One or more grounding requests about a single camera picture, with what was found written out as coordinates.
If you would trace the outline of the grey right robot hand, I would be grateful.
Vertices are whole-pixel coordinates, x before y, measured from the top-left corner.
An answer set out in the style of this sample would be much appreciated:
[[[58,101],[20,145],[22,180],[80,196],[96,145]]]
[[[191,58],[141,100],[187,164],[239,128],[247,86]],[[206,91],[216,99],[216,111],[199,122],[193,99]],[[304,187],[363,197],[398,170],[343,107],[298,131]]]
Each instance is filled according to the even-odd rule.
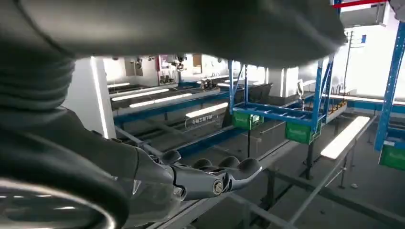
[[[62,106],[75,62],[203,53],[269,68],[335,53],[344,27],[327,0],[3,0],[0,226],[121,229],[164,221],[185,200],[247,186],[253,158],[177,165],[87,130]]]

